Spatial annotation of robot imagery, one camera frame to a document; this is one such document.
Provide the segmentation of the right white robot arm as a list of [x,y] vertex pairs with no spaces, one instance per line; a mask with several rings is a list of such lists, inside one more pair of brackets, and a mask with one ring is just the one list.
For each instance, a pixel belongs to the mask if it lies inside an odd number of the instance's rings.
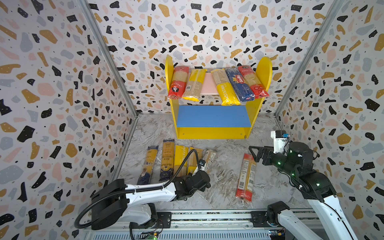
[[[283,146],[288,149],[281,148],[275,152],[273,147],[250,146],[249,150],[256,162],[261,161],[264,166],[274,166],[289,178],[291,185],[302,194],[317,214],[330,240],[357,239],[331,181],[313,168],[315,151],[300,142],[290,142]],[[268,205],[266,216],[270,226],[285,228],[296,240],[320,239],[282,201]]]

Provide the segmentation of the red spaghetti bag top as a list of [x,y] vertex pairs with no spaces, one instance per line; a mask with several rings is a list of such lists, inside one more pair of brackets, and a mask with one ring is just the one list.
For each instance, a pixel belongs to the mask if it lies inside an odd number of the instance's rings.
[[255,99],[269,97],[268,92],[250,66],[239,66],[238,70],[255,95]]

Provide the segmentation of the clear white label spaghetti bag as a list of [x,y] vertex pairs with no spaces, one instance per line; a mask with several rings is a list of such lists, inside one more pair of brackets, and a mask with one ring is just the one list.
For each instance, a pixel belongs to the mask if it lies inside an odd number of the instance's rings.
[[206,150],[206,153],[205,153],[205,155],[203,157],[203,160],[206,162],[206,164],[205,164],[205,172],[208,173],[210,171],[211,165],[215,161],[216,156],[217,156],[217,152],[216,151],[214,151],[214,150]]

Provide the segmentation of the red clear spaghetti bag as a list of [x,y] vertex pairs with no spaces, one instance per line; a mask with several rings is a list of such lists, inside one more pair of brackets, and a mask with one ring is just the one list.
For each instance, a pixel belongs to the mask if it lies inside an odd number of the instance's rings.
[[253,156],[250,154],[244,154],[236,191],[236,198],[240,198],[247,202],[252,201],[256,168],[257,163],[255,162]]

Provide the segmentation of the plain yellow spaghetti bag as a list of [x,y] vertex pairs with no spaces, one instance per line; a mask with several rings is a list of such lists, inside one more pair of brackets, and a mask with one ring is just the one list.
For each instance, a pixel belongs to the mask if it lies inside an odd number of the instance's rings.
[[203,88],[206,69],[193,69],[187,81],[182,98],[188,101],[198,102]]

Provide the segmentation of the red spaghetti bag black label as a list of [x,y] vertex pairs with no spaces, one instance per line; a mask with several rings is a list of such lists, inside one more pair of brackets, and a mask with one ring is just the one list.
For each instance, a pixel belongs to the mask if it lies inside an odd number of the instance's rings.
[[189,69],[190,68],[186,66],[175,67],[168,93],[169,99],[180,99],[183,96],[188,80]]

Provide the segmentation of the blue Barilla spaghetti bag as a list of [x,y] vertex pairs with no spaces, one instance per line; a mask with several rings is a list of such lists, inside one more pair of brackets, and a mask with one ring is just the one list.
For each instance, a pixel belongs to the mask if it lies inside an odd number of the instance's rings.
[[250,102],[255,99],[255,94],[237,68],[227,68],[225,72],[241,102]]

